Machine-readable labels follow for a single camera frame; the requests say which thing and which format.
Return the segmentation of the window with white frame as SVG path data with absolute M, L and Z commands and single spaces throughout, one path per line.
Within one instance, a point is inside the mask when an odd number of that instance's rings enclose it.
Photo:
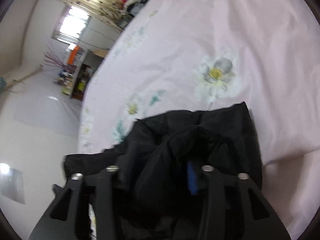
M 78 44 L 90 18 L 84 10 L 66 6 L 57 20 L 52 38 L 67 44 Z

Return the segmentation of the pink dried flower branches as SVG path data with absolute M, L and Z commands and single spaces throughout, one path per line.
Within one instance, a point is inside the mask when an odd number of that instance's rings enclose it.
M 44 60 L 43 60 L 44 65 L 57 67 L 69 73 L 75 72 L 75 67 L 73 65 L 63 63 L 63 61 L 58 58 L 52 46 L 47 46 L 47 51 L 44 52 L 43 54 L 44 54 Z

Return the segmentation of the wooden bookshelf with clutter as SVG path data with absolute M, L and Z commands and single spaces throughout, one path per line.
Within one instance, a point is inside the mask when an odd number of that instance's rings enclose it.
M 97 51 L 91 51 L 80 47 L 73 64 L 75 72 L 69 73 L 65 70 L 61 70 L 53 83 L 62 87 L 62 94 L 65 94 L 71 99 L 82 101 L 90 79 L 107 54 L 108 50 L 99 49 Z M 67 63 L 66 61 L 67 52 L 65 52 L 63 58 L 63 62 Z

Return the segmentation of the orange plastic box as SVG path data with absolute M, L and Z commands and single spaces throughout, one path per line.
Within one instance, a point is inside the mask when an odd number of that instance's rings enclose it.
M 76 44 L 70 44 L 66 50 L 67 52 L 67 64 L 68 65 L 73 65 L 75 58 L 77 56 L 77 53 L 79 51 L 80 47 Z

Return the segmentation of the black puffer jacket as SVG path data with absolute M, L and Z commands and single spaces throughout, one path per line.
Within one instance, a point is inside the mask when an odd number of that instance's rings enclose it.
M 97 154 L 67 155 L 63 168 L 71 178 L 119 167 L 115 210 L 122 239 L 198 239 L 204 195 L 189 191 L 188 163 L 229 176 L 246 173 L 262 184 L 257 135 L 245 103 L 138 120 L 121 143 Z

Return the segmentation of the pink floral bed sheet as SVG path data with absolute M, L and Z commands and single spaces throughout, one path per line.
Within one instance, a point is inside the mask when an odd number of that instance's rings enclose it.
M 89 82 L 78 152 L 139 118 L 245 102 L 263 194 L 299 238 L 319 208 L 319 24 L 304 0 L 149 0 Z

